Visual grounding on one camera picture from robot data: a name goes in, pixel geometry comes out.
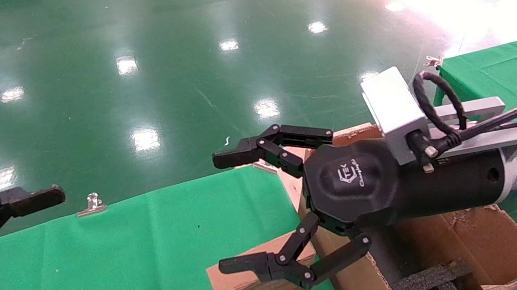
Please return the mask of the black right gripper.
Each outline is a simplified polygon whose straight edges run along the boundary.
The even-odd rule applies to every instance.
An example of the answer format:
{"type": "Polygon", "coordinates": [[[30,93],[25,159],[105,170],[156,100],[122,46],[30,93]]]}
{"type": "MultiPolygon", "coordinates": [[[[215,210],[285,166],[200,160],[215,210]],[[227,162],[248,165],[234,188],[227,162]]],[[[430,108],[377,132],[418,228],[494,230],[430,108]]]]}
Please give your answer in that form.
{"type": "Polygon", "coordinates": [[[319,226],[337,232],[483,207],[499,201],[504,189],[504,161],[498,150],[443,158],[426,173],[417,162],[399,165],[381,138],[341,147],[330,146],[332,142],[330,129],[275,124],[261,135],[241,139],[229,151],[213,153],[218,169],[262,159],[292,177],[304,176],[306,202],[313,212],[280,252],[224,258],[218,263],[221,273],[251,271],[260,282],[287,280],[309,290],[364,257],[371,245],[362,232],[324,259],[303,265],[298,257],[319,226]],[[304,164],[285,146],[316,151],[304,164]]]}

